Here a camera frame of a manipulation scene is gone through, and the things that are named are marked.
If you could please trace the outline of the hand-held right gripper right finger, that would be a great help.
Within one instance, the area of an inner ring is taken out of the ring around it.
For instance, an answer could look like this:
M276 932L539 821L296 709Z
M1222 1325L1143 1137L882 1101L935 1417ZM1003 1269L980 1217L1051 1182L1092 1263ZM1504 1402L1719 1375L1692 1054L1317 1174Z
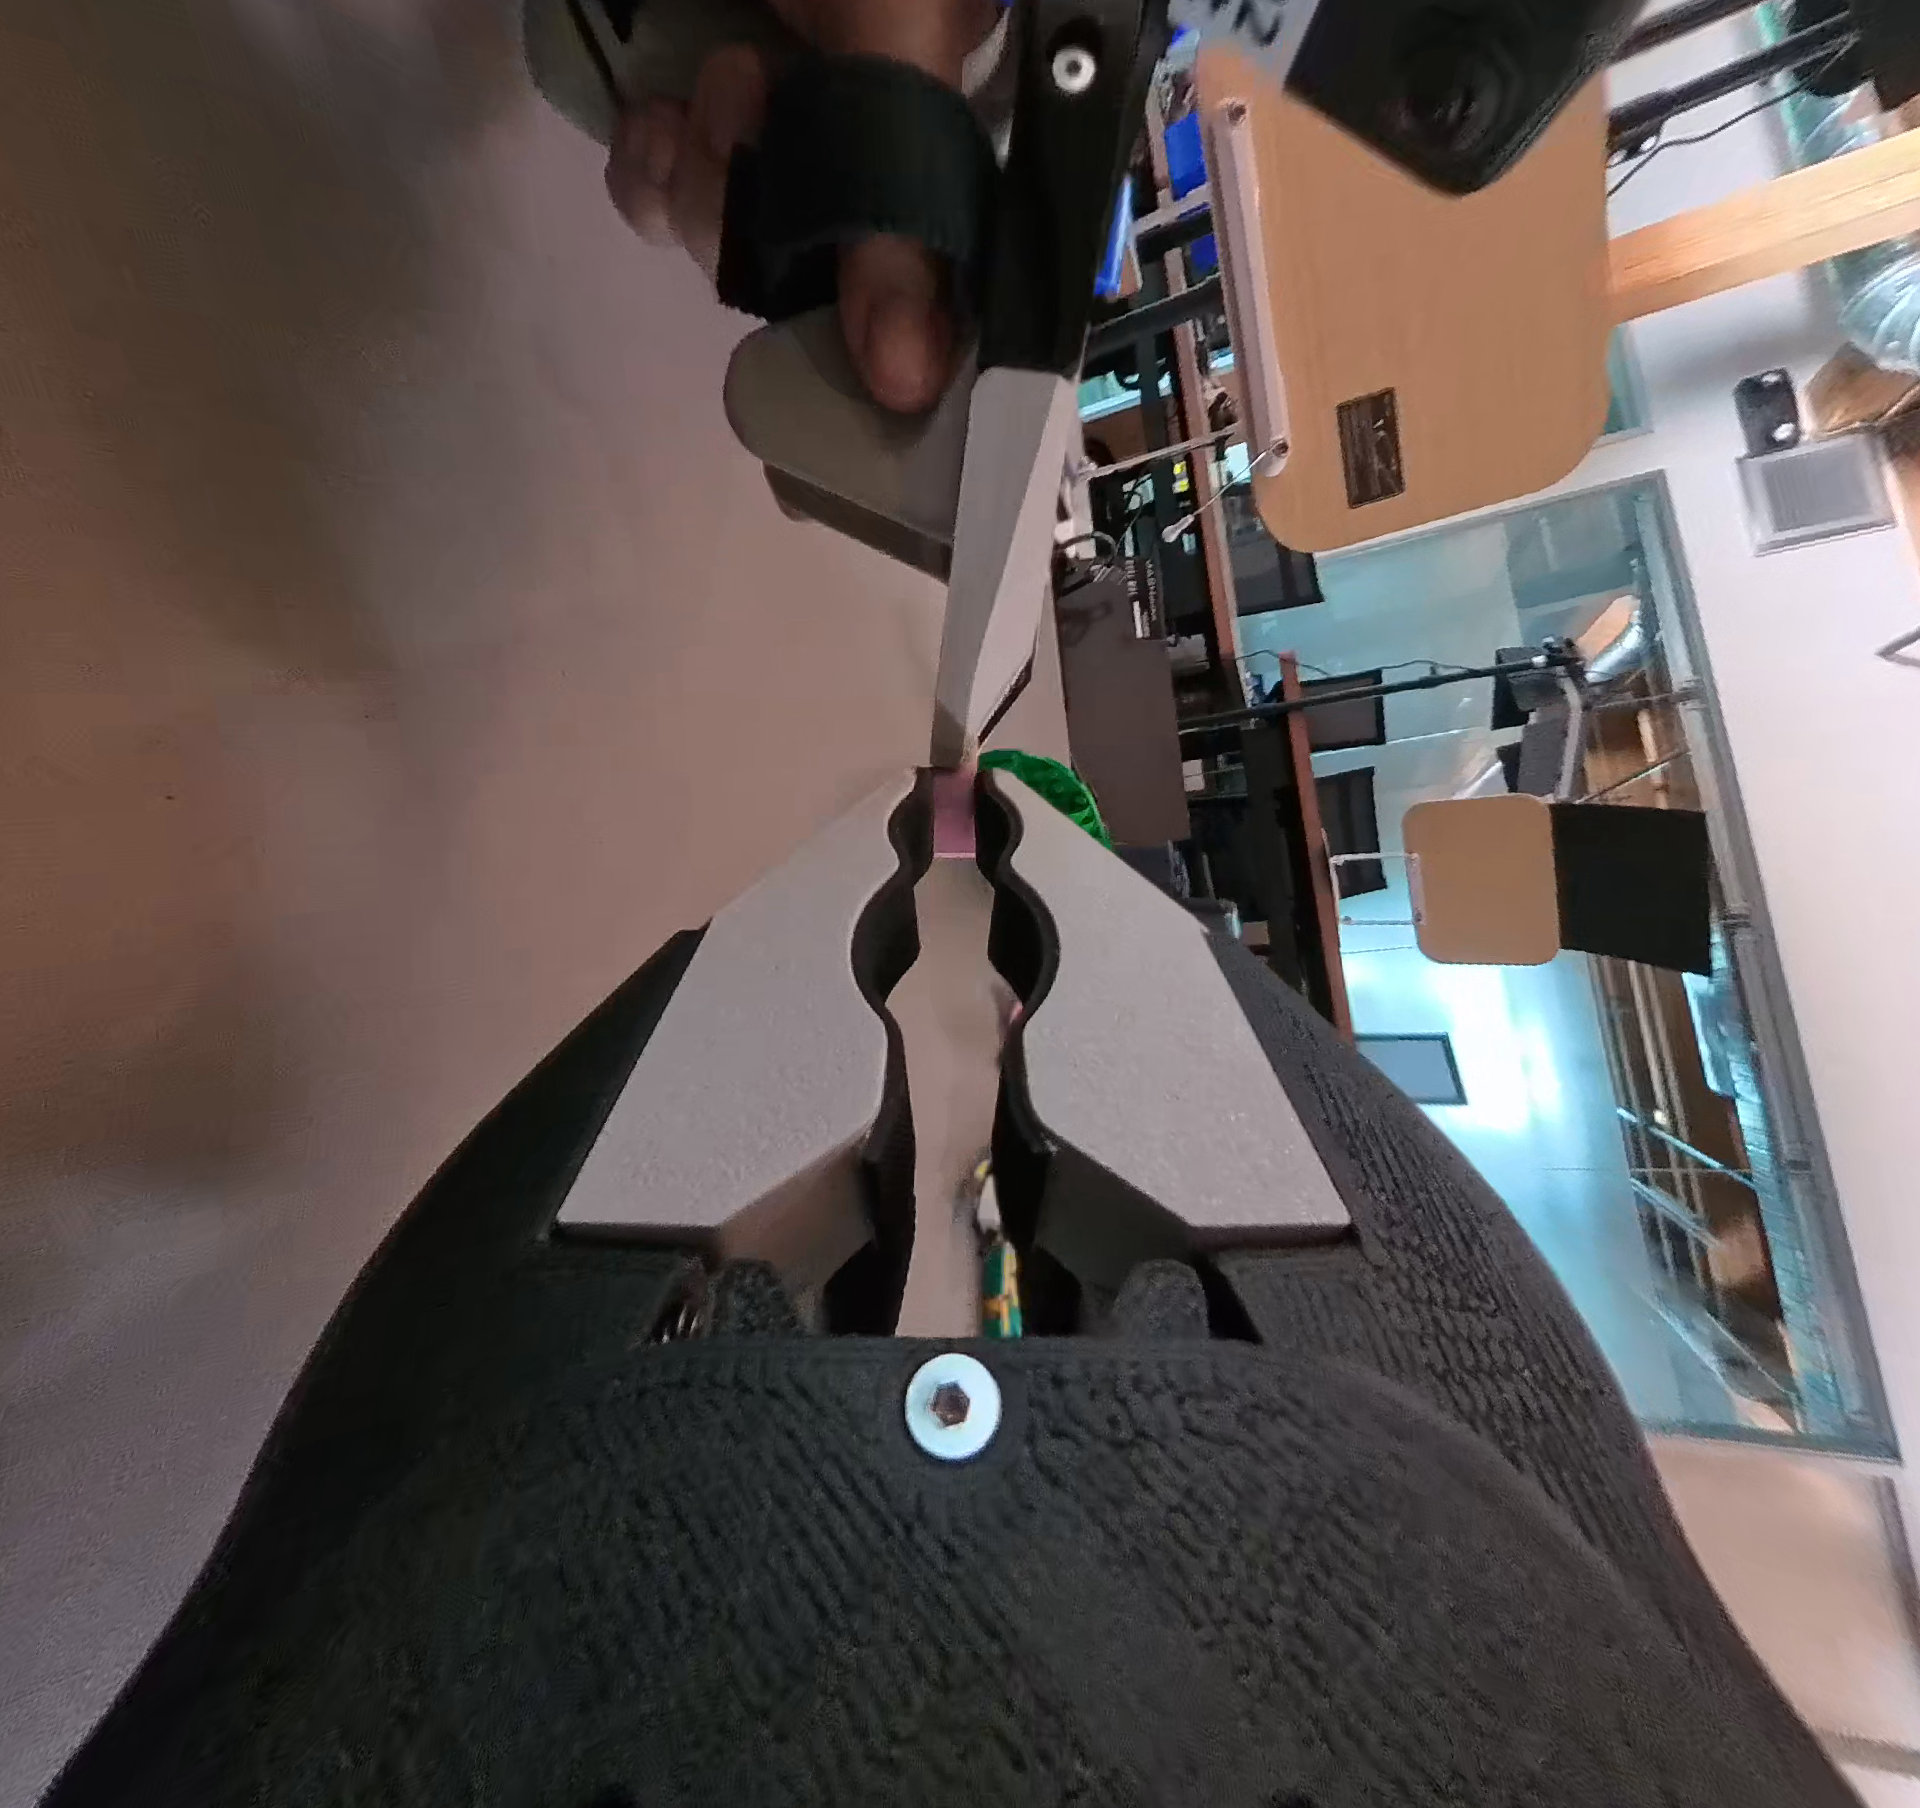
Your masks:
M1352 1215L1215 938L1018 777L977 775L990 960L1013 997L992 1160L1030 1314L1139 1266L1323 1249Z

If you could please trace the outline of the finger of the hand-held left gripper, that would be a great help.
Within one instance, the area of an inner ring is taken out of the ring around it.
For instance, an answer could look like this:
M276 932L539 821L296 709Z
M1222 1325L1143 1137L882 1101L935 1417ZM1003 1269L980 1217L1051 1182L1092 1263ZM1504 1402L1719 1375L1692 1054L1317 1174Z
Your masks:
M1019 702L1019 698L1029 690L1029 685L1032 680L1032 672L1035 672L1037 650L1038 650L1038 645L1032 645L1029 648L1029 654L1023 658L1022 666L1016 671L1016 675L1010 675L1010 679L1004 682L1003 691L999 693L996 704L980 718L979 727L974 729L972 757L979 757L982 752L982 748L988 745L996 727L1000 727L1004 722L1004 718L1013 710L1013 706Z
M1073 378L988 368L974 381L933 690L935 770L965 765L1030 667L1077 439Z

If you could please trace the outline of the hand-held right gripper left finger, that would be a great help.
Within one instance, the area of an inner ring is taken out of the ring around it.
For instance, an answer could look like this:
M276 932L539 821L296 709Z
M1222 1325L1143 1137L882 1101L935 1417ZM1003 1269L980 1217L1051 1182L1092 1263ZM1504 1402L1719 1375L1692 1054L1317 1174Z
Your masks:
M697 940L556 1210L564 1237L764 1263L828 1291L888 1228L909 1143L890 997L921 957L921 775L857 800Z

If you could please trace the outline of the blue plastic bin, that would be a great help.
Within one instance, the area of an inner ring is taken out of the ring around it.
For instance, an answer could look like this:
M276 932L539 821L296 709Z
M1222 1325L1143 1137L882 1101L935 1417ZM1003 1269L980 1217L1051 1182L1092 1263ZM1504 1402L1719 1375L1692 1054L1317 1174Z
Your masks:
M1166 123L1159 150L1163 183L1156 180L1153 162L1139 164L1120 183L1108 257L1098 279L1098 293L1106 302L1140 293L1143 269L1171 248L1211 239L1204 232L1171 232L1199 217L1207 202L1209 167L1199 112Z

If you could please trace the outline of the dark brown panel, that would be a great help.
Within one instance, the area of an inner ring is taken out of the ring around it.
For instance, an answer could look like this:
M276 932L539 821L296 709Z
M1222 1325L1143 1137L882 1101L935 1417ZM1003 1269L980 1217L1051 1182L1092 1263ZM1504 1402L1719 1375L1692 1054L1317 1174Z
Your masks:
M1139 631L1117 573L1056 601L1071 765L1120 847L1190 837L1176 704L1163 639Z

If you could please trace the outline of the light wood board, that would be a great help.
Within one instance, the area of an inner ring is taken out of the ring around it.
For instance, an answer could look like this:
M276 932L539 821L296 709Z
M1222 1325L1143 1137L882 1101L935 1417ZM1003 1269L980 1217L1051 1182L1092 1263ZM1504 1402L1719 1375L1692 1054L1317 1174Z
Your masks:
M1534 496L1612 400L1604 82L1490 188L1407 177L1244 55L1199 119L1257 509L1331 554Z

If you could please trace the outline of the small wood panel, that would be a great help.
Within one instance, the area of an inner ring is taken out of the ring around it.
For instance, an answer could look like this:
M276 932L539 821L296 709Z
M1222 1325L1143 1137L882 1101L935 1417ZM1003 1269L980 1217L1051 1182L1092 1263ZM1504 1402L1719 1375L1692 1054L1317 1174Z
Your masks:
M1563 950L1555 805L1451 797L1404 816L1417 944L1438 965L1539 968Z

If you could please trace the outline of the black square panel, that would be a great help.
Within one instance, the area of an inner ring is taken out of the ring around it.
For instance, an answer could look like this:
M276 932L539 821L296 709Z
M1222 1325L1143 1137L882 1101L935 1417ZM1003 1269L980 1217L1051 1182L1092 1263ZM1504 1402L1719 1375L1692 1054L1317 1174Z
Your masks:
M1713 971L1715 865L1706 815L1552 801L1559 946L1671 974Z

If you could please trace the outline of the wall air vent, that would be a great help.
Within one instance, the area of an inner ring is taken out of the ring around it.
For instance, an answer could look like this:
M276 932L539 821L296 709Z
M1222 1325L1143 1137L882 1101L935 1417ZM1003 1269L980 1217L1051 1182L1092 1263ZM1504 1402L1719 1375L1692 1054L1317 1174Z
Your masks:
M1889 459L1872 431L1840 431L1741 456L1740 484L1757 555L1901 526Z

